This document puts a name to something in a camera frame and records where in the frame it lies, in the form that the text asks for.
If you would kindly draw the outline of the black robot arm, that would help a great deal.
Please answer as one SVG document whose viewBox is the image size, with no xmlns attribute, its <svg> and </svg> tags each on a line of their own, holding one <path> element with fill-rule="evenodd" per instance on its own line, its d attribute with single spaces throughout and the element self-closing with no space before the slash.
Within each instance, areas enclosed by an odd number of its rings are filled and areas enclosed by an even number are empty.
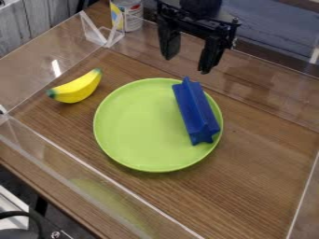
<svg viewBox="0 0 319 239">
<path fill-rule="evenodd" d="M 180 34 L 204 40 L 197 71 L 205 75 L 217 66 L 226 49 L 235 46 L 238 17 L 221 10 L 223 0 L 156 0 L 159 49 L 169 61 L 180 51 Z"/>
</svg>

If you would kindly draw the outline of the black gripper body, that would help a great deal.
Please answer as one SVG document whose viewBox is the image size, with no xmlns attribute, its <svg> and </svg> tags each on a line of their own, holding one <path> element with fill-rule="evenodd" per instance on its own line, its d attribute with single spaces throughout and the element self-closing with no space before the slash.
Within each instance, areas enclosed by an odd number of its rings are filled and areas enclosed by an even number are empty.
<svg viewBox="0 0 319 239">
<path fill-rule="evenodd" d="M 238 17 L 221 9 L 223 0 L 156 0 L 157 19 L 172 22 L 177 29 L 196 37 L 219 36 L 224 48 L 235 43 Z"/>
</svg>

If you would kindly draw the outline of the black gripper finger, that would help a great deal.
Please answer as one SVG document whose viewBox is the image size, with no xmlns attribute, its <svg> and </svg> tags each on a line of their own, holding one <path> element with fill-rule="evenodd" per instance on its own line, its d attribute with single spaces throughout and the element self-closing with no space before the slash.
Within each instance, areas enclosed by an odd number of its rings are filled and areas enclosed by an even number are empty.
<svg viewBox="0 0 319 239">
<path fill-rule="evenodd" d="M 161 56 L 169 61 L 180 49 L 180 31 L 176 25 L 168 20 L 159 18 L 159 48 Z"/>
<path fill-rule="evenodd" d="M 201 75 L 208 74 L 212 68 L 219 64 L 223 52 L 224 44 L 221 38 L 217 36 L 209 36 L 205 39 L 204 48 L 197 62 L 197 71 Z"/>
</svg>

